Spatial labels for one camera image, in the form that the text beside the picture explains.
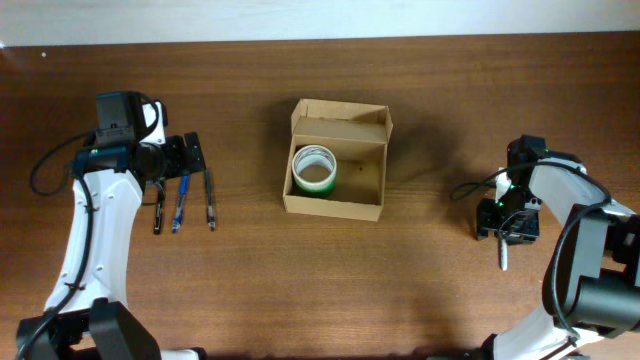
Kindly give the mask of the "black pen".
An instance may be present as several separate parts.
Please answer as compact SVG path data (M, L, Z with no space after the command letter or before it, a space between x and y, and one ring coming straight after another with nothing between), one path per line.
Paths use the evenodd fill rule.
M157 198L155 203L153 234L160 235L163 227L164 202L166 198L165 182L163 180L159 180L155 183L155 186L157 188Z

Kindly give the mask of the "beige masking tape roll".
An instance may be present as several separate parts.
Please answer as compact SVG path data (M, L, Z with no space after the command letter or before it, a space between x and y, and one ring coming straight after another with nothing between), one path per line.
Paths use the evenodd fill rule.
M293 157L292 173L307 181L318 182L329 177L337 180L337 160L334 154L321 145L300 148Z

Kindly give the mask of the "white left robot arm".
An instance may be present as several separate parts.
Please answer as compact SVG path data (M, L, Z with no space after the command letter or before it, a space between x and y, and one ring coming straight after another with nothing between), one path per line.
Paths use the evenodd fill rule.
M163 350L127 305L133 223L147 185L205 168L196 133L160 141L102 130L71 163L74 214L63 265L42 315L20 321L19 359L204 359L201 347Z

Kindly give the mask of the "black white marker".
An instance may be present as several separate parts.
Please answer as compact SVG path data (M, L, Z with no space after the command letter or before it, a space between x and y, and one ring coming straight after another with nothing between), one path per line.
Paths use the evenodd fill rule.
M508 244L503 236L498 239L498 255L499 255L499 267L502 271L508 269Z

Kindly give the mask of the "green tape roll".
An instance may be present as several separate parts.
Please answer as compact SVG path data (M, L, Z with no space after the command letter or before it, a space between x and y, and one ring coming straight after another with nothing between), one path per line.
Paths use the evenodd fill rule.
M336 187L336 178L325 178L322 181L311 182L302 177L294 177L294 183L296 184L299 192L307 197L328 197Z

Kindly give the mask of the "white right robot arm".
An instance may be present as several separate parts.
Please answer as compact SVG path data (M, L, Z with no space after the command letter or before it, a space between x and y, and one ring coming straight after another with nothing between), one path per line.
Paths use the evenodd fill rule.
M496 197L476 210L476 236L500 246L538 239L547 206L562 226L542 303L514 328L491 335L484 359L562 359L579 347L639 329L639 216L616 202L574 155L510 145L490 176Z

